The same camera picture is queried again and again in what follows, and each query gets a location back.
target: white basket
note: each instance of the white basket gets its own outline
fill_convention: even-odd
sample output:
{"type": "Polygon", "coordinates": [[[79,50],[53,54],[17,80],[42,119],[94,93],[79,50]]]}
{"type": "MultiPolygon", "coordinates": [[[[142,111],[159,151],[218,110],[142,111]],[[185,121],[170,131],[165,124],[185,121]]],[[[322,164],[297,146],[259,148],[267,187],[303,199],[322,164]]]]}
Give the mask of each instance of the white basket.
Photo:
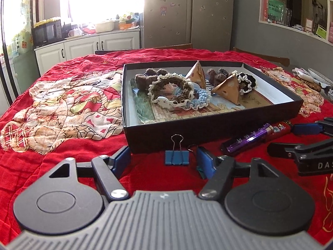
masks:
{"type": "Polygon", "coordinates": [[[101,21],[95,23],[96,33],[112,31],[114,29],[114,21],[101,21]]]}

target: ribbed gray pad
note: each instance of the ribbed gray pad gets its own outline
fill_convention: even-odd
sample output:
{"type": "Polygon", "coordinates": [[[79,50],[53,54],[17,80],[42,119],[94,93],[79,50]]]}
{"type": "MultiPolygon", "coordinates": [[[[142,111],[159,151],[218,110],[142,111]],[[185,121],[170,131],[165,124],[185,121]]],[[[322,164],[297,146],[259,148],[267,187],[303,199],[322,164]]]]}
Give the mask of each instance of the ribbed gray pad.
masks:
{"type": "Polygon", "coordinates": [[[265,237],[246,231],[228,217],[218,202],[203,201],[193,191],[136,191],[129,200],[112,202],[103,215],[84,230],[59,237],[43,237],[24,231],[7,248],[308,250],[323,247],[306,232],[265,237]]]}

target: mug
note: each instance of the mug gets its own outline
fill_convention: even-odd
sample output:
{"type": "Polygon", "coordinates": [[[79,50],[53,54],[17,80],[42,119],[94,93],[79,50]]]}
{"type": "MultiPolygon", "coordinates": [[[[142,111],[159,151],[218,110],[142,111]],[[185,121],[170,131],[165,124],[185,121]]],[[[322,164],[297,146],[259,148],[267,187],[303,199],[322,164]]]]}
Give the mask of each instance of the mug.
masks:
{"type": "Polygon", "coordinates": [[[69,31],[68,36],[69,37],[71,37],[71,36],[79,36],[79,35],[82,35],[82,34],[83,34],[83,32],[82,32],[82,30],[80,28],[75,28],[75,29],[69,31]]]}

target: blue binder clip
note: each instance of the blue binder clip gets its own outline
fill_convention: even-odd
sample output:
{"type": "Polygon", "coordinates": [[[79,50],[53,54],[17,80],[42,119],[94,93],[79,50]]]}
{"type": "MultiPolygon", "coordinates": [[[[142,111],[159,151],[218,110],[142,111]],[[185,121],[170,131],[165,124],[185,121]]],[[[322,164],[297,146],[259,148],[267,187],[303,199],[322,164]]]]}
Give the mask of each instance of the blue binder clip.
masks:
{"type": "Polygon", "coordinates": [[[184,140],[184,137],[180,134],[174,134],[171,136],[171,141],[174,143],[172,150],[165,151],[165,164],[166,165],[188,165],[189,164],[189,151],[181,150],[181,142],[184,140]],[[179,150],[174,150],[175,142],[174,137],[179,136],[181,140],[179,141],[179,150]]]}

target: wooden chair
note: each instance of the wooden chair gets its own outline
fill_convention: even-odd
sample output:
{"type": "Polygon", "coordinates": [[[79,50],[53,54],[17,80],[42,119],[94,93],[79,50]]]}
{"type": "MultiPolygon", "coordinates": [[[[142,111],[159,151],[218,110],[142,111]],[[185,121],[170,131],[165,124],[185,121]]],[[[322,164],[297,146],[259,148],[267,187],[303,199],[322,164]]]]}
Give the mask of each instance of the wooden chair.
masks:
{"type": "MultiPolygon", "coordinates": [[[[159,49],[159,50],[167,50],[167,49],[186,50],[186,49],[192,49],[192,48],[193,48],[192,43],[182,44],[182,45],[174,45],[174,46],[154,47],[154,49],[159,49]]],[[[95,54],[96,55],[104,55],[104,54],[113,53],[115,51],[131,51],[131,50],[114,50],[114,51],[98,50],[98,51],[95,51],[95,54]]]]}
{"type": "Polygon", "coordinates": [[[269,55],[261,55],[261,54],[256,54],[256,53],[253,53],[253,52],[251,53],[249,51],[243,51],[243,50],[238,49],[236,47],[233,48],[233,51],[236,51],[238,53],[246,53],[246,54],[255,55],[257,57],[260,57],[260,58],[265,59],[265,60],[270,61],[270,62],[280,63],[281,65],[284,65],[286,67],[288,67],[290,65],[289,58],[285,58],[285,57],[276,57],[276,56],[269,56],[269,55]]]}

